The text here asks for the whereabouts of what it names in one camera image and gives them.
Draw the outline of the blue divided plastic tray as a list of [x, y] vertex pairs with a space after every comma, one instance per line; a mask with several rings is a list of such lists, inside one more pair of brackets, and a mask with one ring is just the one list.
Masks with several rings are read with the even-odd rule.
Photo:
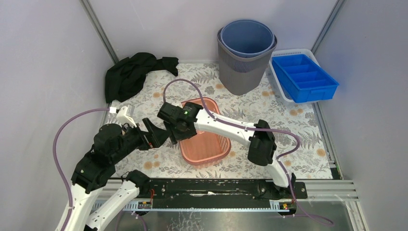
[[339, 83], [306, 55], [273, 59], [280, 83], [296, 103], [332, 99]]

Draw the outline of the pink plastic basket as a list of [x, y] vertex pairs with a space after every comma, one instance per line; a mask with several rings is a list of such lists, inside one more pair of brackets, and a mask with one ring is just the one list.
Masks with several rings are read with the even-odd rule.
[[179, 142], [181, 155], [188, 164], [196, 168], [208, 167], [227, 157], [231, 150], [230, 139], [210, 132], [196, 132], [192, 138]]

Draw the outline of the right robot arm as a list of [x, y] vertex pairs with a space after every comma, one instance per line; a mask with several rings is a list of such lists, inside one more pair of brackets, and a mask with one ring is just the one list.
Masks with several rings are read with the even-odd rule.
[[240, 143], [248, 148], [247, 159], [251, 163], [267, 169], [276, 185], [278, 196], [288, 198], [295, 192], [293, 175], [284, 169], [275, 155], [275, 130], [271, 129], [266, 121], [237, 121], [192, 102], [185, 103], [183, 107], [165, 102], [157, 116], [171, 133], [173, 142], [189, 139], [195, 136], [197, 131], [203, 131]]

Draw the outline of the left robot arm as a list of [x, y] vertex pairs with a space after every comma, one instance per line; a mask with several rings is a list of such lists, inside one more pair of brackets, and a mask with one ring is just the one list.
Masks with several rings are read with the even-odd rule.
[[132, 199], [153, 196], [150, 178], [139, 170], [128, 173], [119, 189], [95, 212], [93, 205], [102, 193], [115, 165], [134, 150], [159, 148], [169, 132], [143, 119], [147, 131], [138, 125], [126, 130], [118, 124], [107, 124], [94, 137], [94, 144], [77, 163], [71, 177], [68, 204], [56, 230], [103, 231]]

